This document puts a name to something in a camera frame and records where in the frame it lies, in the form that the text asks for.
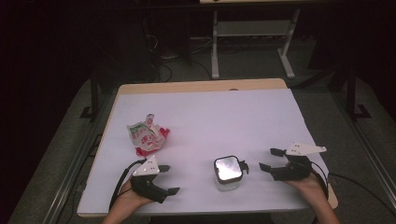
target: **snack bag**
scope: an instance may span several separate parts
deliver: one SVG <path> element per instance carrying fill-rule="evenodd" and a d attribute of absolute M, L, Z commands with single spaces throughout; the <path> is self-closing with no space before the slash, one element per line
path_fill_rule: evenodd
<path fill-rule="evenodd" d="M 147 157 L 161 148 L 170 130 L 153 123 L 154 115 L 148 114 L 145 122 L 128 125 L 129 135 L 136 154 Z"/>

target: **white tabletop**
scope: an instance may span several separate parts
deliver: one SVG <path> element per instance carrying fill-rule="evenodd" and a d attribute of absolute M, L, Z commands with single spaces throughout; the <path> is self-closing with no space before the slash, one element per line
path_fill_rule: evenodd
<path fill-rule="evenodd" d="M 154 123 L 171 131 L 155 153 L 158 163 L 171 169 L 154 183 L 180 191 L 137 214 L 270 212 L 308 206 L 295 189 L 274 181 L 259 167 L 259 162 L 273 167 L 287 163 L 286 158 L 271 155 L 271 147 L 288 148 L 293 141 L 315 144 L 290 90 L 141 93 L 119 94 L 113 105 L 78 206 L 80 216 L 108 212 L 123 170 L 142 159 L 135 154 L 127 125 L 144 121 L 147 114 L 154 114 Z M 222 192 L 215 184 L 213 162 L 230 155 L 246 161 L 250 172 L 238 189 Z M 309 158 L 328 173 L 319 154 Z"/>

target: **floor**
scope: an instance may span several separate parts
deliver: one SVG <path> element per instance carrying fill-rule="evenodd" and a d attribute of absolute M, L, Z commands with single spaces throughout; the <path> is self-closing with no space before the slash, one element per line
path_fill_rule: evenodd
<path fill-rule="evenodd" d="M 288 57 L 296 78 L 287 79 L 276 53 L 281 43 L 282 39 L 273 38 L 223 40 L 219 51 L 220 79 L 280 77 L 290 87 L 319 72 L 307 69 L 315 40 L 293 40 Z M 157 81 L 210 80 L 210 51 L 204 49 L 191 57 L 192 63 L 186 63 L 173 58 L 172 53 L 167 55 Z M 339 202 L 335 212 L 343 223 L 394 223 L 394 195 L 390 200 L 391 193 L 384 190 L 386 184 L 381 182 L 372 157 L 378 157 L 392 179 L 396 177 L 396 123 L 376 100 L 370 86 L 360 79 L 356 103 L 364 105 L 371 118 L 353 122 L 345 112 L 345 88 L 337 93 L 326 88 L 331 77 L 293 90 L 293 94 L 317 145 L 328 149 L 322 158 L 335 174 L 329 177 Z M 115 93 L 100 93 L 99 114 L 91 121 L 80 118 L 83 109 L 91 105 L 90 82 L 80 88 L 9 223 L 101 222 L 101 218 L 79 217 L 76 210 Z M 359 182 L 383 203 L 359 185 L 336 175 Z M 310 209 L 271 215 L 276 224 L 311 223 L 314 217 Z M 148 220 L 132 217 L 127 223 Z"/>

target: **desk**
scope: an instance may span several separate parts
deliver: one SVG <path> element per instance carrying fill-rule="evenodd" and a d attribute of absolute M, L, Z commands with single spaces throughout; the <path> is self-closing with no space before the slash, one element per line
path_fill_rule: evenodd
<path fill-rule="evenodd" d="M 295 189 L 259 167 L 259 162 L 274 167 L 287 162 L 272 156 L 270 147 L 288 148 L 293 141 L 314 144 L 291 91 L 278 78 L 224 80 L 121 86 L 78 206 L 80 216 L 108 212 L 123 170 L 141 159 L 126 126 L 148 113 L 155 114 L 154 123 L 171 130 L 155 154 L 159 164 L 171 169 L 154 183 L 180 191 L 162 204 L 142 207 L 138 215 L 274 212 L 308 206 Z M 246 161 L 250 172 L 238 189 L 220 192 L 213 162 L 229 155 Z M 309 158 L 328 173 L 318 154 Z"/>

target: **dark background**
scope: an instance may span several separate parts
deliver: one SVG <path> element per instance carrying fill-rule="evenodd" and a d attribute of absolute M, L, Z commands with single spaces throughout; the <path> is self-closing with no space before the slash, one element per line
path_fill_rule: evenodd
<path fill-rule="evenodd" d="M 84 9 L 130 6 L 132 2 L 0 3 L 1 223 L 12 214 L 67 108 L 91 74 L 98 75 L 104 90 L 153 80 L 152 55 L 145 49 L 139 22 L 142 15 Z M 295 38 L 313 35 L 318 40 L 313 68 L 346 60 L 374 88 L 394 119 L 395 9 L 393 1 L 307 8 L 295 33 Z M 262 13 L 248 15 L 259 18 Z M 210 35 L 211 21 L 210 12 L 161 12 L 145 28 L 188 60 L 187 36 Z"/>

